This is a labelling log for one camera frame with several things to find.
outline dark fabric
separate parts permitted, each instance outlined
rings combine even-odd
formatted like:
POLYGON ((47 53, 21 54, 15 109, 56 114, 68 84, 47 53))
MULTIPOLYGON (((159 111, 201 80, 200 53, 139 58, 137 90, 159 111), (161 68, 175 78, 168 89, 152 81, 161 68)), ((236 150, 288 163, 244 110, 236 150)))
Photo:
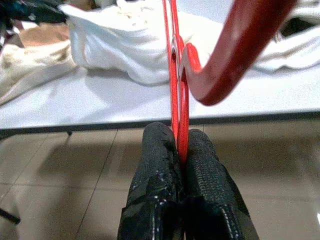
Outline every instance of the dark fabric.
POLYGON ((121 214, 118 240, 180 240, 184 197, 172 131, 160 122, 143 133, 142 157, 121 214))
POLYGON ((186 228, 195 240, 259 239, 248 209, 208 136, 189 131, 186 228))
POLYGON ((295 17, 286 22, 286 24, 280 29, 280 32, 284 37, 289 37, 290 35, 297 34, 314 26, 315 24, 303 21, 300 18, 295 17))
POLYGON ((34 23, 64 23, 67 16, 58 9, 62 0, 2 0, 0 18, 34 23))

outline beige fabric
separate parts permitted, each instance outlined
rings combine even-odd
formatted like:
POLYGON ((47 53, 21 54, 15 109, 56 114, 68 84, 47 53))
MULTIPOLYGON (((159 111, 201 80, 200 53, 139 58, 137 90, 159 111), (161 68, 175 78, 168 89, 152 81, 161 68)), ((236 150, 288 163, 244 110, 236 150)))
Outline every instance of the beige fabric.
POLYGON ((69 0, 68 2, 85 11, 96 8, 95 0, 69 0))
POLYGON ((6 44, 0 55, 0 105, 75 67, 69 40, 26 48, 6 44))
POLYGON ((64 23, 43 23, 40 26, 22 30, 19 37, 25 48, 56 44, 69 39, 69 28, 64 23))

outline crumpled white fabric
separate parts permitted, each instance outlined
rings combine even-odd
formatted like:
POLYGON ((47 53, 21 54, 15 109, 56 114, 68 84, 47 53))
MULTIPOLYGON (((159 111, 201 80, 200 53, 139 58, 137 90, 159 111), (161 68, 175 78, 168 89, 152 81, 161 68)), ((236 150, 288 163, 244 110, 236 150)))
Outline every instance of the crumpled white fabric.
MULTIPOLYGON (((320 1, 300 0, 287 20, 293 18, 320 24, 320 1)), ((305 69, 319 63, 320 25, 316 25, 291 36, 271 40, 253 67, 264 72, 274 72, 281 67, 305 69)))
MULTIPOLYGON (((300 2, 290 18, 302 15, 308 8, 308 13, 312 14, 307 17, 318 19, 315 5, 310 6, 310 1, 300 2)), ((78 65, 86 68, 116 68, 145 85, 168 81, 161 0, 117 0, 117 5, 100 12, 85 12, 70 5, 62 5, 60 9, 70 17, 72 57, 78 65)), ((184 43, 195 45, 200 63, 204 66, 215 48, 223 25, 184 12, 178 13, 178 20, 184 43)), ((271 40, 253 67, 274 72, 284 66, 302 69, 319 62, 320 27, 315 26, 277 42, 271 40)))
MULTIPOLYGON (((158 85, 169 80, 167 42, 161 0, 118 0, 100 12, 71 5, 60 9, 69 16, 72 57, 86 68, 116 68, 134 81, 158 85)), ((222 25, 207 18, 180 12, 180 35, 198 48, 204 64, 218 40, 222 25), (202 29, 212 29, 203 38, 202 29)))
POLYGON ((0 105, 76 66, 70 40, 26 48, 6 44, 0 54, 0 105))

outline floor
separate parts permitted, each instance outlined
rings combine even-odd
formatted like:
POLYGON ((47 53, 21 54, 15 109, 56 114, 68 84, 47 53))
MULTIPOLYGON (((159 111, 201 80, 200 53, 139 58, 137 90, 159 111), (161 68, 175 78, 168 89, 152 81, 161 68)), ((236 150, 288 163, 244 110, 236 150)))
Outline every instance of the floor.
MULTIPOLYGON (((320 239, 320 120, 194 126, 217 147, 262 240, 320 239)), ((0 142, 4 240, 115 240, 143 129, 0 142)))

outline red metal hook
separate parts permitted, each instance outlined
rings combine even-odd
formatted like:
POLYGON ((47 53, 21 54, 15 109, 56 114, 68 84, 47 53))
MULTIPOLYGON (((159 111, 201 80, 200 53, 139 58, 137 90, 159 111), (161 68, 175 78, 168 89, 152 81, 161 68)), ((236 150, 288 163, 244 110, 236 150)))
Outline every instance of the red metal hook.
POLYGON ((172 129, 182 170, 188 153, 189 90, 204 105, 223 100, 279 29, 296 0, 235 0, 205 67, 197 49, 179 35, 176 0, 170 1, 170 42, 166 0, 163 2, 171 86, 172 129))

